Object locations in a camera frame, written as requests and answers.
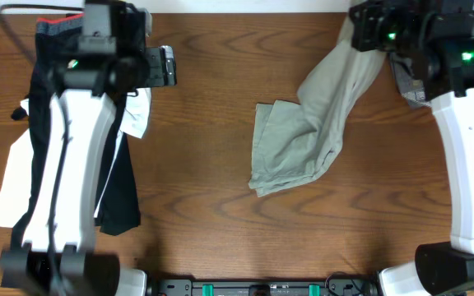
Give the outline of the khaki green shorts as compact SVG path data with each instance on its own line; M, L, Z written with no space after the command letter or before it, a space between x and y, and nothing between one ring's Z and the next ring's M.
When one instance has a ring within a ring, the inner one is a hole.
M353 33L345 20L336 46L297 90L297 102L257 104L249 187L258 197L319 179L340 154L349 113L385 59L377 50L354 49Z

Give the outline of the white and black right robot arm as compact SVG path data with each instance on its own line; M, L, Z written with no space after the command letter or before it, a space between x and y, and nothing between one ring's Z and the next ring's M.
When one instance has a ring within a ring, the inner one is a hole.
M444 145L452 201L446 243L379 272L373 295L464 295L474 291L474 2L366 1L348 12L352 45L395 53L421 81Z

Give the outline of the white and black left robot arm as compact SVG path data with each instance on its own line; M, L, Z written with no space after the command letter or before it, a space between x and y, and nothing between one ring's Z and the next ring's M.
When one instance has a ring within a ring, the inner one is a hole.
M174 50L78 51L49 69L49 146L21 247L2 251L3 278L27 295L157 295L144 271L96 253L94 213L102 156L117 102L176 83Z

